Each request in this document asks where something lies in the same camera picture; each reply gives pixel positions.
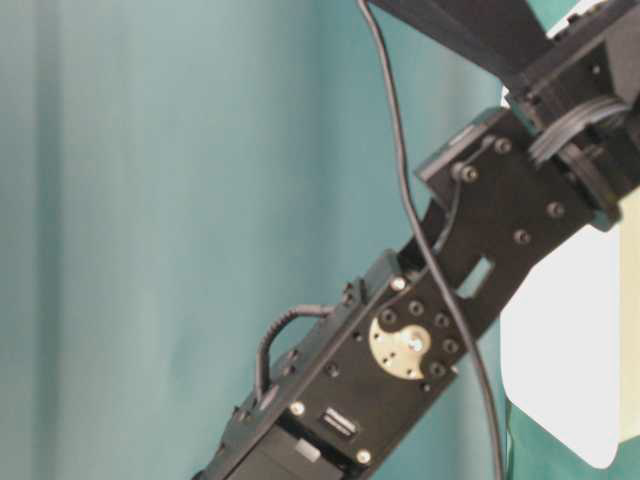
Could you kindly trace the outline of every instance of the bolt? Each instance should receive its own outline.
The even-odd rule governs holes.
[[[369,462],[371,462],[371,452],[369,450],[358,450],[358,453],[356,454],[356,458],[358,459],[358,462],[360,462],[363,465],[368,464]]]
[[[445,373],[447,373],[447,369],[445,368],[445,366],[439,362],[433,362],[431,365],[429,365],[429,371],[435,378],[440,378],[444,376]]]
[[[394,292],[401,292],[407,288],[407,281],[404,277],[394,277],[389,285]]]
[[[409,302],[409,313],[415,317],[419,317],[424,313],[424,305],[417,300]]]
[[[325,372],[327,372],[327,375],[329,375],[331,378],[336,378],[340,375],[340,369],[338,368],[338,365],[333,362],[326,366]]]
[[[447,328],[449,325],[451,325],[451,319],[446,313],[440,312],[436,315],[435,323],[437,327]]]
[[[518,245],[528,245],[529,243],[531,243],[531,234],[523,229],[516,230],[516,232],[513,234],[513,240]]]
[[[507,153],[511,152],[511,149],[513,148],[513,144],[511,143],[511,140],[503,137],[496,140],[494,148],[496,152],[499,153],[500,155],[506,155]]]
[[[555,220],[564,217],[564,205],[560,202],[551,202],[549,205],[547,205],[547,214]]]
[[[382,315],[380,315],[380,317],[382,318],[382,323],[385,323],[387,325],[392,325],[396,323],[396,320],[398,320],[396,312],[394,312],[390,308],[387,308],[384,312],[382,312]]]
[[[480,177],[478,169],[473,165],[465,165],[459,171],[460,179],[464,183],[473,183]]]
[[[305,407],[302,402],[293,402],[289,407],[291,413],[293,413],[296,417],[301,417],[304,415]]]
[[[460,344],[451,338],[446,339],[442,342],[442,349],[447,353],[458,353],[460,351]]]

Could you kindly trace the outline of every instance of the green fabric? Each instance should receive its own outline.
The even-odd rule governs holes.
[[[498,85],[380,16],[415,165]],[[409,237],[370,33],[345,0],[4,0],[0,27],[1,476],[189,479],[273,318]],[[490,465],[465,361],[376,478]]]
[[[509,478],[514,480],[627,480],[640,472],[640,437],[624,442],[613,464],[590,467],[515,406],[510,407]]]

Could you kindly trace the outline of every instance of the cutout hole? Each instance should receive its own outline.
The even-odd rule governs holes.
[[[475,297],[489,278],[493,267],[495,264],[491,260],[484,256],[481,257],[456,290],[458,296],[460,298]]]

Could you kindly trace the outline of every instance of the black cable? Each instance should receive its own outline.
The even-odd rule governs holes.
[[[328,317],[333,313],[334,307],[327,305],[298,305],[297,307],[290,308],[283,313],[278,320],[273,322],[267,330],[264,338],[260,342],[258,347],[258,353],[256,355],[256,380],[255,380],[255,395],[258,402],[262,401],[262,398],[269,390],[271,384],[270,368],[271,361],[269,359],[269,351],[271,345],[276,337],[280,334],[284,328],[289,325],[293,320],[298,317]]]
[[[385,86],[387,89],[387,96],[389,100],[389,108],[391,110],[391,121],[393,123],[393,133],[395,137],[395,149],[396,149],[396,168],[398,179],[400,181],[400,191],[402,193],[402,204],[409,217],[409,223],[411,229],[415,235],[416,241],[422,255],[424,256],[426,265],[433,275],[442,298],[444,299],[447,307],[451,311],[451,314],[455,320],[455,323],[460,330],[462,340],[471,355],[471,360],[475,368],[476,376],[478,377],[478,383],[482,390],[482,396],[484,398],[484,405],[487,413],[487,421],[489,423],[489,433],[491,435],[491,445],[493,447],[493,462],[495,478],[498,480],[504,479],[504,464],[502,462],[502,444],[500,441],[500,426],[498,423],[498,415],[496,413],[495,403],[493,399],[493,393],[491,392],[491,385],[489,384],[489,378],[487,371],[478,351],[475,339],[471,334],[467,321],[465,319],[462,308],[458,304],[456,295],[453,292],[451,286],[447,282],[438,261],[429,246],[429,243],[425,237],[425,234],[420,226],[420,220],[416,212],[416,207],[411,195],[411,187],[408,180],[408,166],[407,166],[407,153],[404,140],[404,132],[402,128],[402,119],[400,117],[400,108],[398,105],[398,95],[396,92],[396,86],[393,78],[393,71],[391,69],[391,62],[389,60],[389,54],[387,52],[387,46],[384,41],[384,36],[380,30],[380,26],[375,17],[371,13],[367,0],[357,0],[358,6],[371,29],[371,33],[375,40],[378,55],[380,56],[380,62],[382,64],[382,71],[384,75]]]

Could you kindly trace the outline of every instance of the white panel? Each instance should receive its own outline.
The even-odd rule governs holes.
[[[617,228],[584,229],[532,271],[502,315],[507,396],[596,468],[611,464],[620,438],[619,245]]]

